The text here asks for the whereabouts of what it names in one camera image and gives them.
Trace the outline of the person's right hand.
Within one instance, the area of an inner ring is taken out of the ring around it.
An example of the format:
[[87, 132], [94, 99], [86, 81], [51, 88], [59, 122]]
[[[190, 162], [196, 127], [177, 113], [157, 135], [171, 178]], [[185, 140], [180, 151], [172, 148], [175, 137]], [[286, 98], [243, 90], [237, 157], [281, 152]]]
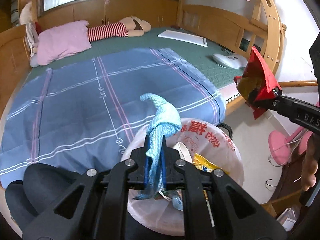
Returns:
[[318, 164], [314, 155], [316, 153], [317, 140], [318, 136], [314, 134], [308, 139], [305, 158], [302, 163], [301, 185], [303, 191], [308, 191], [308, 189], [314, 187], [316, 183], [315, 174], [318, 170]]

